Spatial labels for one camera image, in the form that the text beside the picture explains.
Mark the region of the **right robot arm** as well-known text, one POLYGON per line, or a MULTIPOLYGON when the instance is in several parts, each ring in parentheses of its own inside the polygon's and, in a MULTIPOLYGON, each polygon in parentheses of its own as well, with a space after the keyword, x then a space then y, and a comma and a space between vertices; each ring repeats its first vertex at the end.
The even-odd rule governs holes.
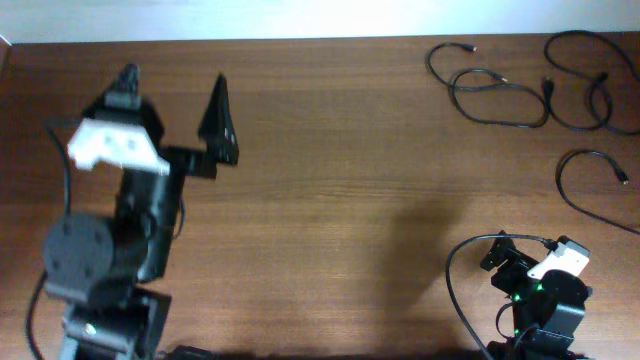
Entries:
POLYGON ((513 315, 513 334, 502 343, 487 345, 495 359, 587 357, 570 347, 592 294, 579 278, 589 263, 590 251, 566 236, 547 248, 547 256, 537 261, 519 251, 512 237, 500 232, 481 261, 482 269, 496 271, 491 284, 510 299, 502 309, 510 309, 513 315))

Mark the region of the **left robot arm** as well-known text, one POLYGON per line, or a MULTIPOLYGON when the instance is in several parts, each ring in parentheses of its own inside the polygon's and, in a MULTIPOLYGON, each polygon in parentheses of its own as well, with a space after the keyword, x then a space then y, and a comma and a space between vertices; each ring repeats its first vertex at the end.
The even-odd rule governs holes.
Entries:
POLYGON ((122 172, 112 215, 65 208, 44 243, 37 288, 66 304, 63 359, 156 357, 171 299, 148 284, 164 275, 183 228, 185 182, 214 179, 219 165, 239 160, 224 75, 197 131, 203 147, 191 149, 163 143, 163 124, 139 91, 139 73, 125 66, 59 148, 65 171, 103 163, 122 172))

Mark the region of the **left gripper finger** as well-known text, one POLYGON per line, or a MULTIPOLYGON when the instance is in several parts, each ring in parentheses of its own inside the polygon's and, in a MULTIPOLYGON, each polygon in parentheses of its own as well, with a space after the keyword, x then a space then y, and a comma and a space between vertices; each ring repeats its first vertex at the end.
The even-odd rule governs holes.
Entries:
POLYGON ((220 73, 198 129, 198 137, 205 142, 206 152, 216 162, 236 166, 239 144, 228 93, 227 79, 220 73))
POLYGON ((120 109, 139 109, 142 103, 139 95, 139 73, 138 65, 125 65, 106 90, 105 104, 120 109))

